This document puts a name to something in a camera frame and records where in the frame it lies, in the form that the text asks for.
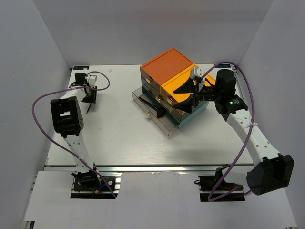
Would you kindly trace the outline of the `clear wide bottom drawer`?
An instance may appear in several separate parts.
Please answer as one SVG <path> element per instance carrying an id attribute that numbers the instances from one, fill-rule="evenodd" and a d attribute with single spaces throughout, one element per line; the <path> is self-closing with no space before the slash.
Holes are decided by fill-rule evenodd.
<path id="1" fill-rule="evenodd" d="M 136 89 L 132 92 L 133 100 L 139 105 L 139 107 L 144 110 L 146 115 L 149 119 L 153 120 L 154 123 L 167 135 L 171 136 L 178 130 L 179 122 L 176 121 L 170 113 L 167 111 L 166 114 L 161 117 L 156 117 L 156 111 L 152 108 L 150 108 L 148 105 L 144 104 L 140 101 L 139 97 L 145 99 L 146 101 L 152 103 L 152 99 L 148 96 L 148 94 L 145 94 L 142 90 L 142 87 Z M 161 105 L 156 105 L 155 103 L 152 103 L 153 105 L 157 107 L 161 107 Z"/>

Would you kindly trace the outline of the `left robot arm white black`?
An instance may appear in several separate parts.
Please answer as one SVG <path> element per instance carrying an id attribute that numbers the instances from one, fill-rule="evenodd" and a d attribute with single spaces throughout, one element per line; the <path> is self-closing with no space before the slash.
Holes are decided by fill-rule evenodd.
<path id="1" fill-rule="evenodd" d="M 84 119 L 79 103 L 96 103 L 97 76 L 85 73 L 75 74 L 71 90 L 59 99 L 51 100 L 51 114 L 56 133 L 66 141 L 73 157 L 77 173 L 87 173 L 94 163 L 91 160 L 82 137 Z"/>

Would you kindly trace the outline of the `black brush brown bristles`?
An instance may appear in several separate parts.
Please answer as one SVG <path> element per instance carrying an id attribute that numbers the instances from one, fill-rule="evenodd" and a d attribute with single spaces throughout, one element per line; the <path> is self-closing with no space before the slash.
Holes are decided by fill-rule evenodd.
<path id="1" fill-rule="evenodd" d="M 139 97 L 139 99 L 140 99 L 141 102 L 143 102 L 144 104 L 148 105 L 150 108 L 152 108 L 156 111 L 156 117 L 157 118 L 161 118 L 166 114 L 167 110 L 163 106 L 157 107 L 157 106 L 153 105 L 152 103 L 146 101 L 145 99 L 143 99 L 141 97 Z"/>

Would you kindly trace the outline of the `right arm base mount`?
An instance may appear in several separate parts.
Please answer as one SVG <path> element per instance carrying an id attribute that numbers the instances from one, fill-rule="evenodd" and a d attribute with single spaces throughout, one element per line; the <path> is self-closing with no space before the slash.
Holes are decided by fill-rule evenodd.
<path id="1" fill-rule="evenodd" d="M 220 168 L 217 168 L 213 175 L 199 176 L 198 179 L 194 181 L 194 184 L 199 186 L 201 202 L 208 202 L 209 194 L 211 193 L 212 189 L 214 188 L 218 180 L 222 177 L 223 170 L 227 169 L 228 167 L 229 165 L 226 164 Z M 238 185 L 235 183 L 227 183 L 225 181 L 222 181 L 221 184 L 217 187 L 217 189 L 213 193 L 211 198 L 216 198 L 222 194 L 225 194 L 226 192 L 233 190 L 236 187 L 238 187 Z M 243 187 L 239 187 L 237 190 L 231 192 L 227 196 L 216 200 L 216 202 L 243 202 L 243 201 L 245 201 Z"/>

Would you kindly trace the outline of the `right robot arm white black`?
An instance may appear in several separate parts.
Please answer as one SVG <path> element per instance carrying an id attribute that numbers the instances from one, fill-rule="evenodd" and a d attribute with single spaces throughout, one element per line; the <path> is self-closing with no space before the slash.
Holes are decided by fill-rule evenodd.
<path id="1" fill-rule="evenodd" d="M 189 94 L 189 97 L 173 107 L 190 113 L 200 101 L 213 101 L 217 112 L 237 133 L 243 146 L 233 163 L 216 170 L 212 191 L 227 190 L 232 184 L 247 186 L 255 195 L 285 188 L 289 185 L 294 160 L 282 155 L 264 136 L 254 122 L 254 111 L 236 95 L 236 77 L 228 69 L 217 71 L 215 83 L 201 76 L 194 68 L 189 79 L 174 90 L 174 94 Z"/>

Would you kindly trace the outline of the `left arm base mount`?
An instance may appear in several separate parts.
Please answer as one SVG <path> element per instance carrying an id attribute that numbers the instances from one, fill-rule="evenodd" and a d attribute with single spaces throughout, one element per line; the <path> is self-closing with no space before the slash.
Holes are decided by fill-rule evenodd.
<path id="1" fill-rule="evenodd" d="M 92 171 L 72 173 L 71 199 L 116 199 L 118 195 L 118 177 L 103 176 Z"/>

